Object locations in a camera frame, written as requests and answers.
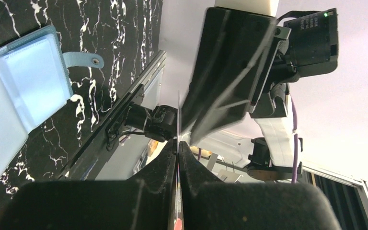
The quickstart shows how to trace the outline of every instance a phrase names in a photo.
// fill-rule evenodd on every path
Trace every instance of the light blue wallet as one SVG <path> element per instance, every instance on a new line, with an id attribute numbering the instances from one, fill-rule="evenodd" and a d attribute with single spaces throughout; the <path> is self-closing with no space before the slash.
<path id="1" fill-rule="evenodd" d="M 30 131 L 63 107 L 72 89 L 67 68 L 102 68 L 97 54 L 62 53 L 54 26 L 0 48 L 0 176 Z"/>

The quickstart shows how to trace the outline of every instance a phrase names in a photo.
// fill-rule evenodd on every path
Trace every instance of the white veining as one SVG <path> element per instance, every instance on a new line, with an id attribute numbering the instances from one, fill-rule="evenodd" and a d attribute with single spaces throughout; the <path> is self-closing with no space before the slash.
<path id="1" fill-rule="evenodd" d="M 2 3 L 5 5 L 6 11 L 8 12 L 9 17 L 11 17 L 11 19 L 12 19 L 12 26 L 13 26 L 13 30 L 14 30 L 14 31 L 15 31 L 15 33 L 18 35 L 18 37 L 20 37 L 20 34 L 19 34 L 19 32 L 17 31 L 17 29 L 16 29 L 15 19 L 13 18 L 13 16 L 14 16 L 15 14 L 14 14 L 14 13 L 12 13 L 12 12 L 9 10 L 9 6 L 8 6 L 8 4 L 7 4 L 4 0 L 0 0 L 0 2 L 2 2 Z"/>
<path id="2" fill-rule="evenodd" d="M 85 77 L 85 78 L 81 78 L 80 81 L 71 81 L 71 79 L 69 81 L 70 81 L 71 86 L 75 84 L 77 85 L 78 88 L 80 88 L 84 84 L 83 82 L 84 80 L 91 80 L 91 79 L 89 77 Z"/>
<path id="3" fill-rule="evenodd" d="M 63 40 L 63 36 L 61 35 L 61 32 L 58 32 L 58 31 L 56 31 L 56 34 L 58 34 L 58 36 L 60 37 L 60 39 L 58 40 L 58 42 L 60 43 L 60 48 L 61 48 L 61 46 L 62 46 L 61 41 Z"/>
<path id="4" fill-rule="evenodd" d="M 49 178 L 53 177 L 54 172 L 45 172 L 45 174 L 43 174 L 43 177 L 45 177 L 47 174 L 49 174 Z"/>
<path id="5" fill-rule="evenodd" d="M 98 122 L 99 122 L 99 113 L 98 113 L 98 110 L 96 108 L 95 93 L 96 93 L 96 80 L 91 79 L 90 80 L 90 89 L 89 89 L 89 92 L 88 92 L 88 100 L 90 102 L 91 112 L 92 112 L 91 132 L 93 132 L 93 126 L 97 125 Z"/>
<path id="6" fill-rule="evenodd" d="M 145 65 L 146 65 L 146 60 L 147 60 L 147 55 L 146 55 L 146 43 L 147 43 L 147 32 L 146 32 L 146 23 L 147 23 L 147 2 L 148 0 L 144 0 L 143 1 L 143 40 L 142 40 L 142 44 L 140 46 L 140 53 L 141 53 L 141 63 L 142 63 L 142 70 L 145 69 Z"/>
<path id="7" fill-rule="evenodd" d="M 48 15 L 47 15 L 47 10 L 48 10 L 48 0 L 45 0 L 45 4 L 46 4 L 46 7 L 43 9 L 43 16 L 44 18 L 46 19 L 46 23 L 48 22 L 48 20 L 50 20 L 48 18 Z"/>
<path id="8" fill-rule="evenodd" d="M 62 13 L 63 13 L 63 24 L 64 24 L 64 27 L 66 28 L 66 30 L 67 30 L 67 32 L 68 32 L 68 34 L 69 34 L 70 40 L 72 40 L 72 38 L 71 38 L 71 31 L 70 31 L 70 30 L 69 30 L 69 28 L 67 27 L 67 23 L 66 23 L 66 16 L 65 16 L 65 14 L 64 14 L 64 11 L 65 11 L 65 9 L 64 9 L 64 6 L 63 6 L 63 9 L 62 9 Z"/>
<path id="9" fill-rule="evenodd" d="M 149 57 L 153 56 L 153 23 L 151 23 L 151 19 L 153 17 L 153 9 L 151 8 L 151 0 L 149 0 Z"/>
<path id="10" fill-rule="evenodd" d="M 81 147 L 82 145 L 82 133 L 81 133 L 81 129 L 82 129 L 82 124 L 85 121 L 85 104 L 84 104 L 84 99 L 83 97 L 81 97 L 81 95 L 78 94 L 74 94 L 71 96 L 70 100 L 72 102 L 77 102 L 77 108 L 75 109 L 75 117 L 79 117 L 80 115 L 80 120 L 77 122 L 77 139 L 78 139 L 78 146 Z"/>
<path id="11" fill-rule="evenodd" d="M 37 14 L 40 12 L 40 9 L 42 8 L 39 6 L 39 0 L 36 2 L 33 2 L 33 0 L 30 0 L 30 5 L 32 6 L 34 12 L 34 19 L 36 20 L 37 24 L 39 25 L 39 28 L 42 28 L 42 24 L 40 23 L 39 19 L 37 18 Z"/>
<path id="12" fill-rule="evenodd" d="M 16 159 L 16 165 L 14 167 L 8 167 L 6 171 L 0 177 L 0 183 L 6 186 L 5 193 L 11 195 L 11 199 L 13 195 L 19 190 L 19 187 L 14 186 L 9 181 L 9 172 L 17 171 L 18 176 L 25 174 L 25 179 L 30 181 L 35 181 L 35 179 L 28 172 L 29 168 L 27 167 L 27 144 L 25 144 L 19 152 L 19 156 Z"/>
<path id="13" fill-rule="evenodd" d="M 138 57 L 139 53 L 139 6 L 138 0 L 135 0 L 135 14 L 133 15 L 133 27 L 135 28 L 135 41 L 136 41 L 136 53 L 135 57 L 133 58 L 133 70 L 130 73 L 130 83 L 132 84 L 135 81 L 136 77 L 136 58 Z"/>
<path id="14" fill-rule="evenodd" d="M 98 3 L 98 17 L 97 17 L 97 21 L 96 23 L 94 24 L 94 27 L 93 27 L 93 34 L 96 38 L 96 44 L 92 43 L 92 46 L 94 47 L 95 49 L 95 53 L 97 52 L 97 49 L 98 49 L 98 43 L 99 43 L 99 36 L 98 36 L 98 24 L 99 24 L 99 21 L 100 21 L 100 18 L 101 18 L 101 6 L 100 4 Z"/>
<path id="15" fill-rule="evenodd" d="M 85 1 L 84 3 L 81 0 L 76 0 L 76 1 L 77 1 L 78 9 L 80 11 L 80 17 L 82 18 L 82 26 L 80 28 L 80 52 L 82 51 L 86 52 L 87 50 L 84 49 L 83 47 L 84 41 L 82 37 L 84 36 L 84 32 L 87 31 L 87 26 L 88 26 L 88 23 L 90 22 L 90 18 L 85 18 L 84 6 L 87 3 L 87 1 Z"/>
<path id="16" fill-rule="evenodd" d="M 104 72 L 102 71 L 102 69 L 99 69 L 99 71 L 101 72 L 101 76 L 102 76 L 102 78 L 103 78 L 103 82 L 102 82 L 102 86 L 101 86 L 101 88 L 104 86 L 104 82 L 105 82 L 105 75 L 103 74 Z M 101 90 L 101 96 L 102 96 L 102 98 L 104 98 L 103 96 L 104 96 L 104 91 L 103 90 Z M 109 110 L 111 110 L 111 108 L 112 108 L 112 105 L 110 105 L 109 106 L 109 108 L 107 108 L 107 109 L 105 109 L 104 110 L 104 104 L 102 103 L 102 105 L 101 105 L 101 107 L 100 107 L 100 109 L 101 109 L 101 112 L 102 113 L 106 113 L 106 112 L 108 112 Z"/>
<path id="17" fill-rule="evenodd" d="M 49 143 L 53 148 L 54 148 L 54 152 L 59 154 L 59 151 L 56 151 L 58 148 L 61 150 L 61 152 L 64 153 L 64 155 L 60 155 L 60 156 L 55 156 L 53 157 L 52 153 L 50 153 L 49 158 L 54 161 L 54 165 L 57 166 L 57 161 L 61 162 L 61 166 L 63 166 L 63 160 L 68 161 L 69 158 L 69 153 L 61 146 L 61 137 L 60 137 L 60 133 L 58 132 L 56 126 L 54 125 L 54 120 L 53 118 L 50 118 L 49 120 L 44 122 L 44 126 L 43 126 L 43 138 L 44 140 Z"/>
<path id="18" fill-rule="evenodd" d="M 126 29 L 124 19 L 126 17 L 126 5 L 123 1 L 121 4 L 118 4 L 117 0 L 111 0 L 110 3 L 111 6 L 109 12 L 117 30 L 117 37 L 111 42 L 113 47 L 113 62 L 111 67 L 111 76 L 108 83 L 109 97 L 113 104 L 117 99 L 116 85 L 118 84 L 118 78 L 122 71 L 122 66 L 120 66 L 121 59 L 124 58 L 121 56 L 119 47 L 125 43 Z"/>

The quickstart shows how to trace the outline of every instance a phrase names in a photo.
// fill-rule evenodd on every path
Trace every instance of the black marble wall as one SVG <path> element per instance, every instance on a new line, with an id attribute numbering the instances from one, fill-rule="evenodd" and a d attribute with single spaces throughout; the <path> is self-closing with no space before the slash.
<path id="1" fill-rule="evenodd" d="M 74 95 L 29 134 L 0 179 L 0 215 L 25 183 L 55 180 L 158 51 L 162 0 L 0 0 L 0 46 L 52 24 L 63 52 L 101 55 L 72 67 Z"/>

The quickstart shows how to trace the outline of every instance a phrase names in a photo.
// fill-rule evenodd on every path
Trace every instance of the purple cable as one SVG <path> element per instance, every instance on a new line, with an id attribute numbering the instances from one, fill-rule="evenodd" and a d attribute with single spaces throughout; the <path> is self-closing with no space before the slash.
<path id="1" fill-rule="evenodd" d="M 202 148 L 198 148 L 198 161 L 201 159 Z"/>
<path id="2" fill-rule="evenodd" d="M 130 135 L 126 135 L 124 138 L 122 138 L 122 140 L 119 141 L 119 143 L 123 144 L 127 139 L 129 139 Z"/>
<path id="3" fill-rule="evenodd" d="M 294 105 L 294 101 L 291 98 L 291 106 L 293 111 L 293 132 L 297 130 L 297 111 Z M 297 168 L 298 168 L 298 134 L 294 134 L 294 160 L 293 160 L 293 174 L 291 178 L 291 183 L 295 184 L 297 182 Z"/>

